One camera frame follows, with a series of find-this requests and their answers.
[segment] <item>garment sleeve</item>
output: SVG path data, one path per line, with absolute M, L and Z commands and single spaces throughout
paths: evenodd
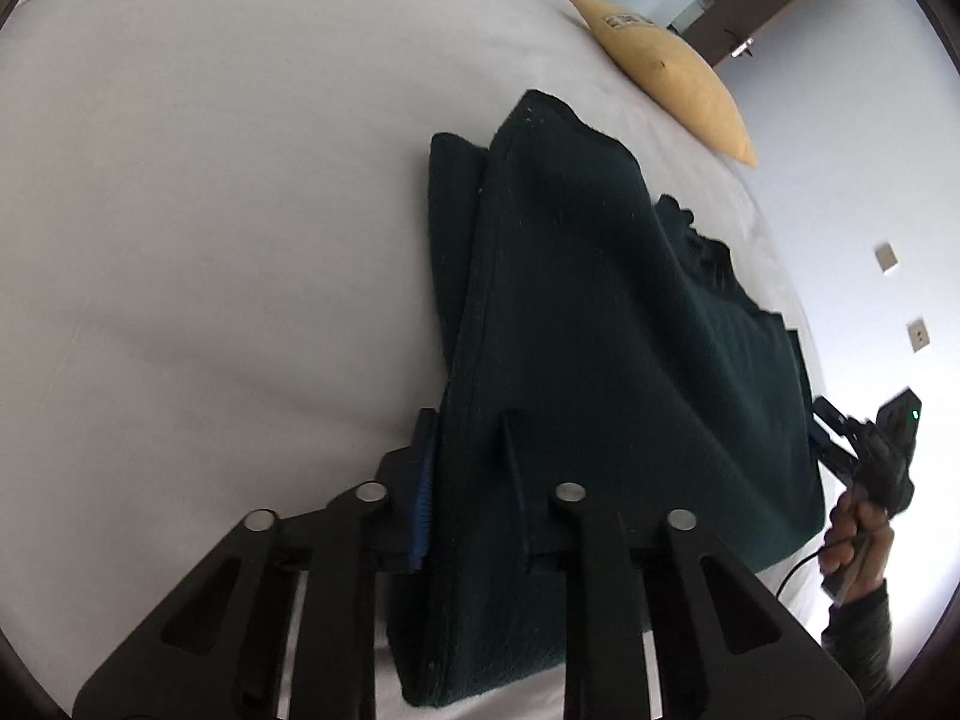
M 868 716 L 890 692 L 890 643 L 886 581 L 870 595 L 830 610 L 824 650 L 859 688 Z

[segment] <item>silver screw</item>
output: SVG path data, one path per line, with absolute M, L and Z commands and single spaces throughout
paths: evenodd
M 671 528 L 676 528 L 678 531 L 692 531 L 697 527 L 696 514 L 686 509 L 673 509 L 666 515 L 666 521 L 670 523 Z
M 277 515 L 270 509 L 254 509 L 243 518 L 244 527 L 253 533 L 269 531 L 277 521 Z
M 376 503 L 387 497 L 387 488 L 379 482 L 365 482 L 357 488 L 356 496 L 364 503 Z
M 563 484 L 557 485 L 554 493 L 560 500 L 568 503 L 577 503 L 587 497 L 587 490 L 576 482 L 563 482 Z

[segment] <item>white wall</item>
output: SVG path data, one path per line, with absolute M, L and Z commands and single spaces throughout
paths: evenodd
M 888 579 L 895 674 L 960 578 L 960 76 L 911 0 L 805 0 L 720 74 L 755 139 L 745 178 L 818 343 L 833 402 L 923 399 L 913 506 Z M 901 266 L 884 276 L 872 250 Z M 914 354 L 906 324 L 932 343 Z

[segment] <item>bed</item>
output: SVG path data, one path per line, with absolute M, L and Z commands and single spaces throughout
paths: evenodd
M 0 33 L 0 626 L 61 707 L 246 512 L 318 509 L 439 403 L 430 137 L 524 90 L 803 307 L 757 204 L 562 0 L 27 0 Z M 836 490 L 827 480 L 827 501 Z M 772 589 L 795 562 L 764 572 Z M 784 600 L 826 621 L 813 565 Z M 380 716 L 407 707 L 378 638 Z M 431 712 L 560 717 L 562 669 Z

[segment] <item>dark green garment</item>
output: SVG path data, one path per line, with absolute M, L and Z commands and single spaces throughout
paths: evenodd
M 563 577 L 523 572 L 501 415 L 517 461 L 649 518 L 691 509 L 747 566 L 824 521 L 809 387 L 782 317 L 624 146 L 528 92 L 489 151 L 439 134 L 430 253 L 450 381 L 431 553 L 395 585 L 404 696 L 441 706 L 563 660 Z

